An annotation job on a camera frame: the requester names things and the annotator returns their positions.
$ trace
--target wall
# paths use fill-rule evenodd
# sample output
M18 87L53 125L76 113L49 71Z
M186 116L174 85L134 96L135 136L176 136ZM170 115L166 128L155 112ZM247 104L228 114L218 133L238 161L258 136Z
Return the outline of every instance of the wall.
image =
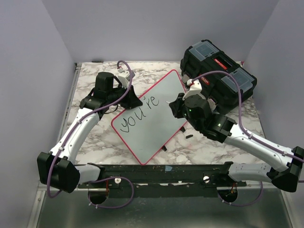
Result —
M304 148L303 12L303 0L281 0L245 64L258 78L254 100L266 137L292 148ZM303 214L303 185L293 199Z
M75 65L40 0L0 2L0 227L22 228L54 145Z
M210 39L244 60L278 0L42 0L76 62L181 60Z

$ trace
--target gray floor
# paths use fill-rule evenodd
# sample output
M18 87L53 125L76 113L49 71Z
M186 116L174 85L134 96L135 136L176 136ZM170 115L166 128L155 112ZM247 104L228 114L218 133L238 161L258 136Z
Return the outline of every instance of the gray floor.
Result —
M239 190L237 203L253 200L259 190ZM109 199L119 205L126 199ZM137 198L122 209L88 206L87 192L44 198L39 228L291 228L278 189L265 189L249 207L225 205L217 198Z

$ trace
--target white marble surface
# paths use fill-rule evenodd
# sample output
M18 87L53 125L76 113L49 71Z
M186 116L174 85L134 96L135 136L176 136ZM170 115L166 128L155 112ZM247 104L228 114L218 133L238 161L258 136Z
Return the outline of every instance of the white marble surface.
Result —
M137 95L142 94L171 69L181 72L179 63L174 62L130 62L135 72L133 85ZM86 97L95 84L98 72L117 73L116 62L101 64L83 63L77 82L71 111L68 117L69 127L74 120L80 101ZM111 120L120 112L106 114L88 135L80 148L76 163L93 162L96 164L139 164L122 140L112 129ZM264 136L252 98L242 106L243 125L250 131ZM228 114L238 121L238 109ZM167 151L159 151L148 164L223 164L227 161L238 163L260 163L261 161L247 152L229 145L208 140L195 131L190 124L185 125L186 132L178 132L167 144Z

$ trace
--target red label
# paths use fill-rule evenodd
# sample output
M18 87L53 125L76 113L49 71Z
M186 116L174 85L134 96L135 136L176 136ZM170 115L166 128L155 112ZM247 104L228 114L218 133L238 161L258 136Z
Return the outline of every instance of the red label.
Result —
M219 62L216 58L214 59L214 61L216 61L217 64L219 64L222 68L224 68L224 70L227 70L227 67L225 67L224 64L222 64L221 62Z
M209 82L206 78L201 77L201 80L202 80L204 83L206 83L208 86L210 85L210 82Z

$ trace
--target whiteboard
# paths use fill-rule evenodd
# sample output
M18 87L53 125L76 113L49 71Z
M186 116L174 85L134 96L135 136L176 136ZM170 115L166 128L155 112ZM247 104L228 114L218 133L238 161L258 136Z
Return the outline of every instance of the whiteboard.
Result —
M113 129L140 164L146 164L186 123L173 116L166 101L185 89L176 70L170 71L140 96L143 105L119 113Z

